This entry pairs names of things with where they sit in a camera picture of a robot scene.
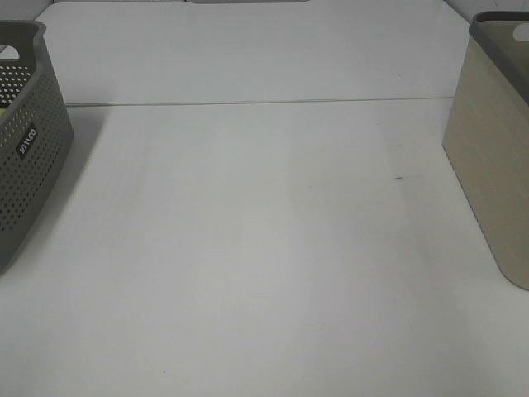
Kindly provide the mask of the beige basket with grey rim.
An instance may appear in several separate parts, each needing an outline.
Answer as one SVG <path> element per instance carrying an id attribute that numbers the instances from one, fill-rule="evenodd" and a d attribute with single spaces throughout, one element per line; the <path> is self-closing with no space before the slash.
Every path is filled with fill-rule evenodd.
<path id="1" fill-rule="evenodd" d="M 528 288 L 527 12 L 487 11 L 469 41 L 443 149 L 501 274 Z"/>

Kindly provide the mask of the grey perforated plastic basket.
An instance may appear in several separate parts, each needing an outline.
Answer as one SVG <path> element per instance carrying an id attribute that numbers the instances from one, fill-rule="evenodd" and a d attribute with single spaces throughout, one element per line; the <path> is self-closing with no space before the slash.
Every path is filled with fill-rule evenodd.
<path id="1" fill-rule="evenodd" d="M 1 44 L 1 269 L 20 246 L 54 188 L 74 138 L 44 38 L 36 21 L 3 20 Z"/>

